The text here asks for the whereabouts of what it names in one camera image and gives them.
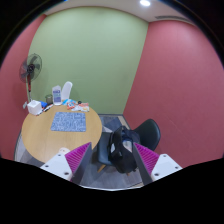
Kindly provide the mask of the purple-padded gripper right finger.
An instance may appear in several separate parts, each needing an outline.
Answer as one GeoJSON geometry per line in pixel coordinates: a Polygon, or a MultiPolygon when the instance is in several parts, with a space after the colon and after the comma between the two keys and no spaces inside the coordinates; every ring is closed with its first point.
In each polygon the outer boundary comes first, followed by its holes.
{"type": "Polygon", "coordinates": [[[140,144],[133,144],[133,156],[144,185],[182,169],[168,154],[157,154],[140,144]]]}

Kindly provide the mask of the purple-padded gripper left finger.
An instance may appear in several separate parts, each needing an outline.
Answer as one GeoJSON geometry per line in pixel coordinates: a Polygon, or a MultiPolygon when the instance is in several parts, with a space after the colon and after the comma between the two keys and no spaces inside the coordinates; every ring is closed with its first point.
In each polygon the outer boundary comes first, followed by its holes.
{"type": "Polygon", "coordinates": [[[79,185],[91,155],[92,144],[88,142],[66,154],[59,152],[42,165],[41,169],[79,185]]]}

